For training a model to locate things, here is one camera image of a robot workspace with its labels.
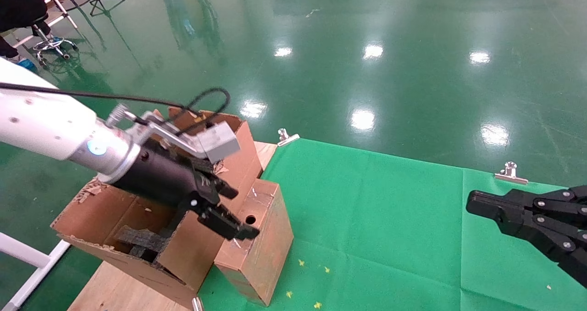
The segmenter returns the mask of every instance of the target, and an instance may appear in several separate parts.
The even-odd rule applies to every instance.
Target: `white metal frame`
[[[61,240],[57,246],[53,248],[53,251],[46,255],[27,244],[23,244],[23,242],[20,242],[19,240],[11,238],[4,233],[0,233],[0,252],[16,257],[25,263],[37,267],[36,271],[31,277],[29,277],[25,284],[23,284],[10,302],[2,308],[2,311],[16,311],[20,309],[25,300],[27,300],[35,288],[37,288],[47,273],[51,271],[59,258],[63,256],[67,248],[69,248],[69,243]]]
[[[69,20],[69,22],[73,25],[74,28],[78,28],[78,25],[75,24],[75,22],[73,22],[73,19],[71,18],[71,16],[69,16],[69,14],[67,13],[67,11],[65,10],[65,8],[63,8],[63,6],[61,5],[61,3],[59,2],[59,0],[44,0],[44,3],[48,4],[51,1],[53,1],[55,3],[55,6],[57,6],[57,8],[59,8],[59,10],[61,11],[61,16],[54,19],[53,21],[49,21],[48,22],[48,26],[52,27],[53,25],[55,25],[57,22],[63,20],[64,18],[67,18]],[[13,45],[13,48],[17,48],[18,46],[23,45],[24,43],[28,42],[30,39],[32,39],[34,36],[33,35],[29,35],[27,37],[25,37],[23,40],[18,39],[18,37],[16,35],[14,35],[14,37],[17,39],[18,43],[16,43],[15,45]]]

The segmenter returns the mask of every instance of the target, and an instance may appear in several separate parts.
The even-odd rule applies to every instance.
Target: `chair base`
[[[63,50],[63,46],[61,45],[63,43],[67,43],[74,50],[78,50],[78,46],[74,42],[67,39],[61,39],[59,37],[47,37],[46,40],[43,40],[40,43],[35,44],[35,46],[33,46],[33,50],[36,51],[36,58],[39,61],[40,65],[43,67],[47,65],[47,60],[43,58],[43,52],[45,52],[46,50],[54,50],[64,60],[69,59],[69,54],[67,54],[67,52]]]

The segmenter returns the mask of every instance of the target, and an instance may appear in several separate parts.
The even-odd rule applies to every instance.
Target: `green mat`
[[[464,209],[473,189],[543,193],[557,186],[516,185],[492,173],[304,139],[279,148],[263,178],[281,185],[295,235],[270,310],[587,305],[587,290],[555,263]],[[200,297],[208,311],[265,309],[247,302],[216,268]]]

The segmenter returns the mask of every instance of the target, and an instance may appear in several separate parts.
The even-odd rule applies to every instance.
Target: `metal binder clip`
[[[202,300],[199,298],[193,298],[191,300],[191,305],[194,307],[194,311],[204,311],[204,305],[202,304]]]
[[[497,179],[501,179],[503,181],[515,182],[520,183],[522,185],[528,185],[528,179],[520,178],[515,175],[515,170],[518,165],[516,163],[509,161],[505,164],[505,169],[499,171],[499,173],[495,174]]]
[[[279,142],[277,143],[277,147],[285,146],[286,144],[299,139],[298,134],[290,136],[288,135],[288,132],[285,131],[285,129],[279,129],[277,130],[277,133],[279,133]]]

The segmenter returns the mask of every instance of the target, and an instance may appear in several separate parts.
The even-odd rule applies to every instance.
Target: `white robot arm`
[[[187,135],[152,112],[141,118],[117,106],[106,121],[25,68],[0,59],[0,142],[98,172],[98,179],[181,211],[230,239],[253,239],[259,231],[241,223],[220,204],[219,194],[238,191],[216,177],[211,164],[239,150],[226,122]],[[122,119],[135,124],[125,131]],[[151,139],[159,135],[164,142]],[[170,151],[181,148],[193,158]]]

